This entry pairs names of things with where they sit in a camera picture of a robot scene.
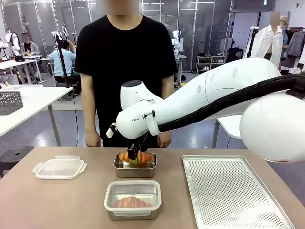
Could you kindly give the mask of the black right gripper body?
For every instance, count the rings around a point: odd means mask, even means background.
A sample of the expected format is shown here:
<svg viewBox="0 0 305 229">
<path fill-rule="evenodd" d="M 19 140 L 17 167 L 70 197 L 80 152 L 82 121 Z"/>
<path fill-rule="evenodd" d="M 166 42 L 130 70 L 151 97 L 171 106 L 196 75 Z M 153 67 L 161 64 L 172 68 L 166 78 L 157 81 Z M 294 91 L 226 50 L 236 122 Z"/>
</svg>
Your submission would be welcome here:
<svg viewBox="0 0 305 229">
<path fill-rule="evenodd" d="M 145 133 L 144 135 L 140 136 L 136 139 L 137 148 L 141 152 L 147 151 L 150 147 L 151 141 L 153 136 L 150 133 Z"/>
</svg>

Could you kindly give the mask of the person's left hand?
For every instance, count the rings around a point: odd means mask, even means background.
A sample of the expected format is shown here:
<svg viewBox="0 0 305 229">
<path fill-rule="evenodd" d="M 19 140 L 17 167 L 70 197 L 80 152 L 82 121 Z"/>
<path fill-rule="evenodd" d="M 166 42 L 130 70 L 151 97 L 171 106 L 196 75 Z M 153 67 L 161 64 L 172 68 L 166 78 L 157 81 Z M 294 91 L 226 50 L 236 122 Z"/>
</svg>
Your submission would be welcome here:
<svg viewBox="0 0 305 229">
<path fill-rule="evenodd" d="M 160 148 L 167 148 L 172 141 L 171 131 L 164 132 L 158 136 L 158 146 Z"/>
</svg>

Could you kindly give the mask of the person's right hand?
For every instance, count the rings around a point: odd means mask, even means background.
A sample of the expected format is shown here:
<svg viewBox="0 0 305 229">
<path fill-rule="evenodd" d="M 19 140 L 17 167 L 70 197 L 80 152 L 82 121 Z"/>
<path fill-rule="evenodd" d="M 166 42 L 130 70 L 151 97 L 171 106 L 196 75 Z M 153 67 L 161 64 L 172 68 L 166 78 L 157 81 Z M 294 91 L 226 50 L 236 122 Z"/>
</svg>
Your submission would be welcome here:
<svg viewBox="0 0 305 229">
<path fill-rule="evenodd" d="M 101 138 L 96 130 L 86 131 L 85 144 L 87 147 L 100 147 Z"/>
</svg>

